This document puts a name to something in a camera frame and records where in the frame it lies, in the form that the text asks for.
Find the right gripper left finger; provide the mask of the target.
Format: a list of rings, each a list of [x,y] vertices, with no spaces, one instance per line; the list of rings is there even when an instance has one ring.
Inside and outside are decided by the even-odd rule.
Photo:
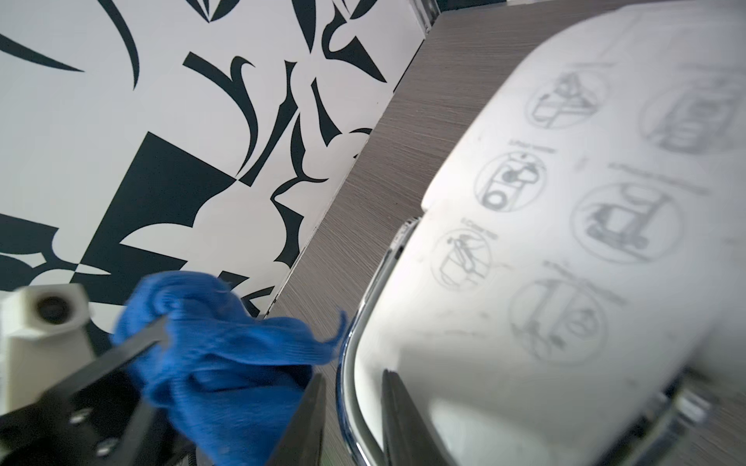
[[[325,425],[326,378],[316,374],[266,466],[321,465]]]

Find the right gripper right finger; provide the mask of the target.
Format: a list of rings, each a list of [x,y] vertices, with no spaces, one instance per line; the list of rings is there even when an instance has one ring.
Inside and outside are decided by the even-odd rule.
[[[400,376],[382,375],[382,432],[386,465],[449,465]]]

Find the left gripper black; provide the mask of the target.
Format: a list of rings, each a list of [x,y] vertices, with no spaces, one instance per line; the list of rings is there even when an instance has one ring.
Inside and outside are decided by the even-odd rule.
[[[118,370],[170,345],[162,316],[1,417],[3,465],[195,465],[196,446]]]

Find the blue cloth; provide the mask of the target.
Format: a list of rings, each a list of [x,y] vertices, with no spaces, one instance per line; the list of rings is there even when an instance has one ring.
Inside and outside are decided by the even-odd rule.
[[[215,276],[169,271],[138,283],[110,340],[118,347],[159,318],[168,347],[138,356],[128,374],[217,465],[266,464],[348,325],[341,313],[336,334],[320,341],[297,318],[253,318]]]

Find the white coffee machine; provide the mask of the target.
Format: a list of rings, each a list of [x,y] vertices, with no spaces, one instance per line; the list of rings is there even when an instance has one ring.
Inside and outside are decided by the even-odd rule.
[[[745,388],[744,3],[551,33],[421,209],[343,347],[355,464],[386,465],[385,370],[449,465],[683,464]]]

